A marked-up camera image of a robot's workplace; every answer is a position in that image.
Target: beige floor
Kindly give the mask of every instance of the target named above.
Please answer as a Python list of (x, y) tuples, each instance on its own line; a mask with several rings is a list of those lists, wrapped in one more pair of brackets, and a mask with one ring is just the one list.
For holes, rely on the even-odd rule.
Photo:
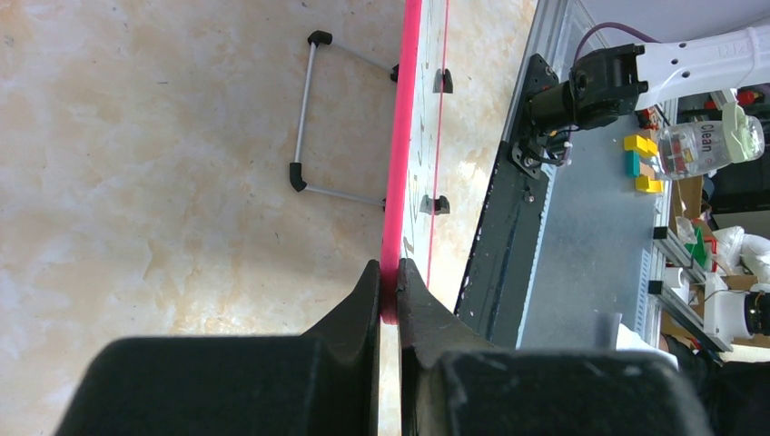
[[(49, 434), (90, 359), (146, 334), (301, 332), (379, 255), (378, 208), (296, 194), (316, 28), (387, 63), (402, 0), (0, 0), (0, 434)], [(431, 288), (453, 306), (534, 6), (450, 2)], [(306, 177), (382, 196), (393, 84), (317, 61)], [(398, 361), (383, 332), (383, 434)]]

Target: metal table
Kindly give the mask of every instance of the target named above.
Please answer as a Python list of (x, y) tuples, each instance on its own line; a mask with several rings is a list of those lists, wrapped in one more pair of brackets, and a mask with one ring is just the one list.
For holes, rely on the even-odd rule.
[[(524, 59), (541, 54), (564, 80), (593, 25), (580, 3), (539, 2)], [(584, 53), (606, 46), (592, 39)], [(663, 108), (669, 119), (676, 115), (676, 102)], [(573, 164), (544, 169), (539, 180), (511, 171), (498, 156), (487, 197), (497, 200), (485, 201), (455, 308), (463, 322), (498, 345), (586, 349), (600, 346), (606, 315), (620, 313), (622, 323), (656, 344), (660, 306), (647, 298), (647, 283), (663, 276), (652, 231), (668, 223), (670, 183), (662, 195), (642, 194), (625, 176), (623, 138), (637, 130), (629, 116), (574, 134)]]

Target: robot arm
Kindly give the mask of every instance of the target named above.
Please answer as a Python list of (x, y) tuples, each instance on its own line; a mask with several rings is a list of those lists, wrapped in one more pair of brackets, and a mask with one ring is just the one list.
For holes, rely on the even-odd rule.
[(542, 132), (614, 122), (665, 100), (770, 82), (770, 25), (670, 44), (596, 50), (575, 62), (566, 82), (532, 96)]

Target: toy block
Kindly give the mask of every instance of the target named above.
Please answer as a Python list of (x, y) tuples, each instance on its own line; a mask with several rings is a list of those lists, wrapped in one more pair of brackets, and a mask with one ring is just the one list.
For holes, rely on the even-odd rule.
[(637, 134), (645, 139), (657, 143), (657, 130), (640, 130)]
[(655, 141), (643, 138), (638, 134), (626, 136), (623, 139), (623, 148), (627, 152), (637, 152), (647, 159), (657, 154), (657, 144)]
[(646, 163), (641, 163), (639, 165), (639, 175), (646, 175), (650, 179), (655, 179), (655, 170), (652, 169), (651, 166), (649, 166)]
[(626, 152), (626, 175), (637, 178), (641, 175), (641, 159), (637, 152)]
[(663, 182), (653, 180), (646, 175), (640, 175), (636, 179), (637, 191), (642, 193), (662, 193)]

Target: wire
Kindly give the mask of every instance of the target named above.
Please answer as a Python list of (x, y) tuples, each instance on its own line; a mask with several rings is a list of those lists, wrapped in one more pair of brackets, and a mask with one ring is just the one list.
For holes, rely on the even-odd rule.
[(560, 159), (548, 159), (547, 157), (542, 157), (542, 156), (532, 156), (532, 159), (540, 162), (541, 164), (553, 164), (553, 165), (557, 165), (560, 161)]
[(575, 127), (574, 129), (572, 129), (572, 128), (569, 128), (569, 127), (568, 127), (568, 128), (566, 128), (566, 129), (562, 129), (562, 130), (559, 130), (558, 132), (556, 132), (555, 134), (553, 134), (553, 136), (556, 136), (556, 135), (558, 135), (558, 134), (563, 134), (563, 133), (569, 133), (569, 134), (572, 134), (572, 133), (574, 133), (574, 132), (580, 132), (581, 130), (583, 130), (583, 129), (581, 129), (580, 127)]
[(706, 298), (703, 300), (703, 302), (707, 302), (709, 298), (711, 298), (711, 297), (713, 297), (713, 296), (717, 295), (717, 294), (718, 294), (718, 293), (720, 293), (720, 292), (732, 292), (732, 293), (749, 293), (749, 291), (737, 291), (737, 290), (735, 290), (735, 289), (719, 289), (719, 290), (717, 290), (717, 291), (714, 291), (714, 292), (712, 292), (712, 293), (711, 293), (711, 295), (707, 296), (707, 297), (706, 297)]
[(580, 51), (583, 49), (583, 45), (585, 45), (588, 42), (588, 38), (593, 36), (596, 32), (602, 30), (602, 29), (615, 29), (619, 30), (621, 32), (625, 32), (631, 36), (634, 36), (636, 39), (644, 42), (644, 43), (659, 43), (660, 41), (656, 40), (652, 36), (645, 34), (644, 32), (635, 29), (634, 27), (631, 27), (630, 25), (624, 25), (622, 23), (615, 23), (612, 21), (608, 21), (606, 23), (602, 23), (600, 25), (595, 25), (591, 27), (590, 30), (586, 32), (585, 35), (583, 35), (583, 39), (580, 40), (580, 43), (577, 44), (577, 51), (575, 52), (575, 59), (573, 60), (573, 63), (577, 61), (577, 59), (580, 57)]
[(666, 113), (663, 112), (663, 108), (661, 108), (658, 104), (655, 105), (655, 108), (657, 109), (657, 112), (660, 114), (660, 117), (663, 118), (663, 122), (666, 123), (666, 126), (671, 126), (671, 123), (668, 122), (668, 118), (666, 118)]

